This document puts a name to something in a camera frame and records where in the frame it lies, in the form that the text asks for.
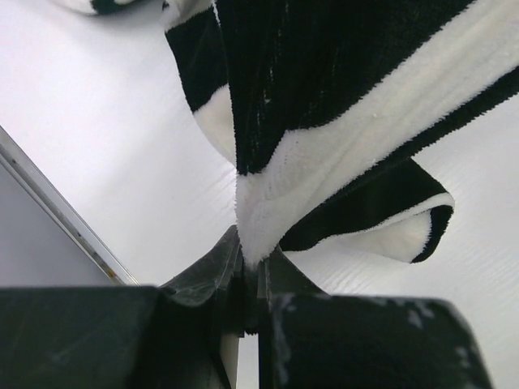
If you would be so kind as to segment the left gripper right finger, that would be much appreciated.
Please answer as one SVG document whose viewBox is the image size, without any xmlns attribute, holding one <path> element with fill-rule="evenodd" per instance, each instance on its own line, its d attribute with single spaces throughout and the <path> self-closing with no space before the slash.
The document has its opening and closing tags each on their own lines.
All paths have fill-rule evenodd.
<svg viewBox="0 0 519 389">
<path fill-rule="evenodd" d="M 280 251 L 259 265 L 262 388 L 489 388 L 450 302 L 330 295 Z"/>
</svg>

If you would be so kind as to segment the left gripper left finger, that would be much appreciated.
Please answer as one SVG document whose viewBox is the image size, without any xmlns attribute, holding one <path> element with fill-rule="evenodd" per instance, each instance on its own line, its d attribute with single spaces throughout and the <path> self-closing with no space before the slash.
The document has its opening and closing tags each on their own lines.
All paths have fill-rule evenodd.
<svg viewBox="0 0 519 389">
<path fill-rule="evenodd" d="M 4 388 L 233 388 L 242 259 L 229 228 L 155 286 L 4 288 Z"/>
</svg>

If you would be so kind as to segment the black white striped pillowcase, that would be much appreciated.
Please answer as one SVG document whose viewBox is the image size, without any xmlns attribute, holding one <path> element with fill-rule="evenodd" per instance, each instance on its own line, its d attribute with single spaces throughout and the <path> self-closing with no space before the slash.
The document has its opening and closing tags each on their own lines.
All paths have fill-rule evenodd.
<svg viewBox="0 0 519 389">
<path fill-rule="evenodd" d="M 453 197 L 414 155 L 518 93 L 515 1 L 166 1 L 199 128 L 237 170 L 244 259 L 327 239 L 403 263 Z"/>
</svg>

